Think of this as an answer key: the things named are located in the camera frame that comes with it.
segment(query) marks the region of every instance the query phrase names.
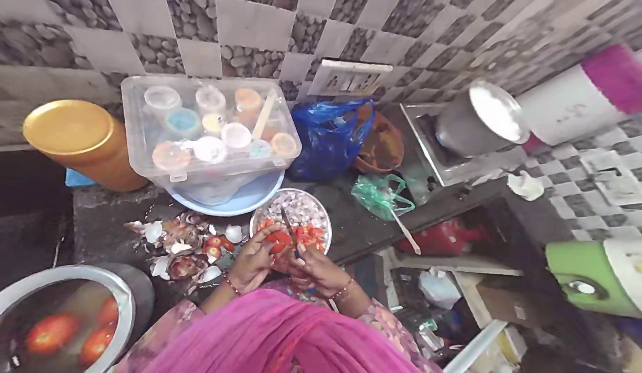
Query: blue plastic bag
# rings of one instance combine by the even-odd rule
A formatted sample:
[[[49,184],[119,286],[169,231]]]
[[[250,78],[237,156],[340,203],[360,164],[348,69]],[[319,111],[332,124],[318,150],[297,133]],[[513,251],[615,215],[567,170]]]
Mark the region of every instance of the blue plastic bag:
[[[364,123],[358,120],[358,109],[371,105],[371,117]],[[348,103],[317,102],[291,110],[302,151],[288,174],[293,179],[328,179],[349,168],[358,156],[366,139],[376,108],[369,98]]]

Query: gas stove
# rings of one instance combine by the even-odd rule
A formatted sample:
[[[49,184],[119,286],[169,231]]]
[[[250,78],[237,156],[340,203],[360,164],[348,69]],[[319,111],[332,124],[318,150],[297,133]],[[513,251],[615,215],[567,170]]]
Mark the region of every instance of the gas stove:
[[[434,178],[440,186],[474,182],[499,169],[514,169],[528,158],[521,146],[474,158],[456,155],[436,139],[435,117],[443,107],[444,105],[439,104],[400,104],[400,109],[420,144],[422,155],[432,166]]]

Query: bangle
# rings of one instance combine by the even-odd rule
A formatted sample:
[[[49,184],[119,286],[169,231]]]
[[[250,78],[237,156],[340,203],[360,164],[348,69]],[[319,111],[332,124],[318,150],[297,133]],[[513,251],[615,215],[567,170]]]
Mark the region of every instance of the bangle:
[[[353,282],[353,277],[351,277],[351,279],[349,280],[349,282],[347,282],[347,283],[346,283],[346,286],[344,286],[344,288],[343,288],[342,290],[340,290],[340,291],[336,292],[332,297],[330,297],[330,300],[331,300],[331,301],[334,301],[334,300],[335,300],[335,298],[338,298],[340,295],[342,295],[342,294],[344,293],[344,291],[346,291],[346,289],[349,287],[349,285],[350,285],[352,282]]]
[[[229,284],[229,286],[231,286],[231,288],[233,289],[233,291],[234,291],[236,294],[238,294],[238,296],[239,296],[239,297],[240,297],[240,296],[242,296],[242,294],[240,293],[240,291],[238,291],[238,289],[236,289],[236,287],[235,287],[235,286],[233,286],[233,284],[231,283],[231,280],[229,279],[229,276],[227,276],[226,274],[222,274],[222,276],[224,276],[224,279],[227,281],[227,284]]]

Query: steel pot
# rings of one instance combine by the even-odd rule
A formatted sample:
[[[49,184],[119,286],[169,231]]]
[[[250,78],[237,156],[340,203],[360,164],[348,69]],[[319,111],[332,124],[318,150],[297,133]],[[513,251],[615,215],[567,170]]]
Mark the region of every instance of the steel pot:
[[[97,293],[89,291],[91,287],[100,288],[104,292],[102,297],[95,297]],[[79,341],[74,338],[66,352],[57,352],[40,360],[28,356],[22,346],[24,330],[43,315],[57,313],[61,309],[67,312],[64,307],[70,294],[100,302],[111,294],[118,305],[114,337],[102,356],[87,369],[74,364],[85,336],[79,336]],[[126,264],[62,266],[21,279],[0,292],[0,371],[106,372],[123,349],[134,343],[143,332],[151,317],[153,301],[151,280],[142,271]],[[28,367],[24,362],[37,367]]]
[[[435,133],[442,146],[467,158],[523,144],[530,137],[514,97],[482,80],[471,83],[438,115]]]

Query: green plastic bag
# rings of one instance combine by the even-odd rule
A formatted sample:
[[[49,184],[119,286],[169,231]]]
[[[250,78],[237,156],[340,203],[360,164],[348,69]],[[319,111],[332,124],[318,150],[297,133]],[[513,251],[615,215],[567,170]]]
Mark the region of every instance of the green plastic bag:
[[[391,182],[399,183],[395,191],[390,187]],[[361,175],[353,185],[351,194],[372,214],[383,220],[394,221],[392,212],[401,216],[415,208],[413,202],[399,195],[404,188],[406,188],[406,182],[395,174],[389,174],[383,178]]]

